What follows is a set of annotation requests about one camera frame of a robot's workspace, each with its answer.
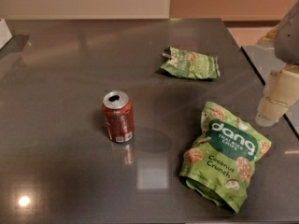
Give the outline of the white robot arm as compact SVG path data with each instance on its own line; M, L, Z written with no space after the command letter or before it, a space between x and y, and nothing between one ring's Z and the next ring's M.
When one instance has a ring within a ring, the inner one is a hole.
M279 22L274 50L285 66L272 71L264 86L255 118L264 127L277 123L299 100L299 1Z

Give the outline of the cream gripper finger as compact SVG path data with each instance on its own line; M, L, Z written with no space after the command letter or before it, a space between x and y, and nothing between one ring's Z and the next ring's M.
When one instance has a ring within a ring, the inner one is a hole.
M272 71L263 89L255 121L264 127L274 125L299 100L299 66L287 64Z

